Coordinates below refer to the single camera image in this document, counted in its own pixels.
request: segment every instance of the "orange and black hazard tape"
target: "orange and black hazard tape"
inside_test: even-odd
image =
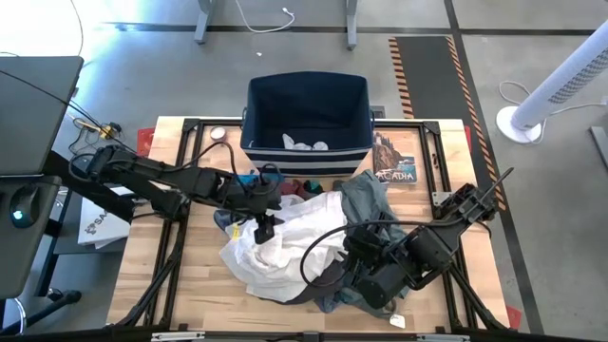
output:
[[[406,74],[403,72],[403,64],[401,62],[401,54],[397,46],[395,37],[389,38],[390,58],[392,60],[392,68],[395,71],[397,78],[397,87],[399,88],[399,98],[401,100],[401,108],[406,119],[413,119],[414,112],[411,109],[411,99],[409,97],[408,84],[406,83]]]
[[[465,96],[466,106],[468,107],[468,113],[471,115],[471,120],[473,121],[475,132],[477,133],[479,145],[482,148],[482,152],[484,153],[485,166],[487,167],[487,171],[489,172],[489,176],[492,181],[496,181],[498,179],[496,177],[496,170],[494,169],[492,159],[490,158],[490,153],[487,150],[487,144],[485,143],[484,133],[482,132],[479,120],[477,119],[477,112],[475,111],[475,106],[473,105],[473,101],[471,100],[471,94],[468,91],[468,86],[466,85],[465,75],[463,73],[462,67],[460,66],[460,60],[458,59],[458,52],[456,52],[456,47],[454,46],[454,41],[452,41],[452,38],[446,37],[446,39],[447,47],[449,48],[449,53],[452,56],[452,61],[454,62],[454,66],[456,67],[456,72],[458,73],[460,85],[463,89],[463,95]],[[505,211],[506,205],[504,204],[504,197],[500,185],[496,187],[495,193],[496,199],[498,200],[498,207],[501,208],[501,210]]]

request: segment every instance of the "table leg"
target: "table leg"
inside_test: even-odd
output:
[[[346,0],[347,49],[353,51],[357,46],[357,3],[359,0]]]
[[[207,41],[207,27],[213,17],[213,9],[218,0],[199,0],[200,13],[197,22],[197,30],[194,32],[194,41],[205,44]]]

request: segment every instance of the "white power cord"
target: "white power cord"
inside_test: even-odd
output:
[[[531,94],[530,90],[528,90],[528,88],[525,87],[525,85],[522,85],[521,83],[518,82],[514,82],[514,81],[502,81],[499,85],[498,85],[498,92],[501,94],[501,96],[503,97],[503,100],[512,103],[513,105],[521,105],[521,102],[517,102],[513,99],[509,99],[506,95],[504,95],[503,93],[503,85],[513,85],[518,87],[519,89],[523,90],[528,96]],[[580,109],[580,108],[585,108],[588,106],[607,106],[608,104],[578,104],[578,105],[572,105],[566,108],[562,108],[562,109],[558,109],[556,111],[554,111],[553,113],[551,113],[549,115],[549,117],[552,117],[554,115],[557,114],[561,114],[563,112],[566,112],[568,110],[574,110],[574,109]],[[536,139],[535,141],[530,140],[531,143],[533,144],[538,144],[542,142],[542,138],[544,137],[544,127],[547,124],[547,119],[544,119],[542,121],[542,126],[541,126],[541,135],[539,136],[538,139]]]
[[[282,29],[286,29],[288,28],[291,24],[294,23],[295,21],[295,14],[291,13],[290,11],[288,11],[286,8],[283,8],[283,12],[285,14],[288,14],[289,16],[292,17],[292,20],[290,20],[289,23],[287,23],[286,25],[283,25],[280,28],[271,28],[271,29],[264,29],[264,30],[259,30],[259,29],[253,29],[249,26],[249,24],[247,23],[247,19],[245,19],[245,13],[243,13],[243,8],[240,6],[240,3],[238,0],[235,0],[237,2],[237,7],[238,7],[238,11],[240,11],[240,17],[243,18],[243,23],[245,23],[245,26],[247,27],[247,29],[249,29],[251,32],[255,32],[255,33],[268,33],[268,32],[276,32],[276,31],[280,31]]]

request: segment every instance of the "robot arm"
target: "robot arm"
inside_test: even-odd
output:
[[[260,179],[243,184],[230,172],[194,164],[176,167],[139,157],[116,145],[100,148],[86,174],[92,181],[118,183],[150,200],[152,209],[165,219],[181,219],[186,205],[193,201],[254,217],[259,225],[255,231],[258,244],[274,236],[275,218],[266,215],[269,208],[280,209],[280,193],[274,181]]]

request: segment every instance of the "navy blue bin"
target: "navy blue bin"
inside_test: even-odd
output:
[[[368,83],[330,72],[295,72],[251,80],[240,147],[257,168],[276,164],[285,176],[349,176],[371,149]],[[327,151],[285,149],[296,143]],[[274,172],[267,168],[265,172]]]

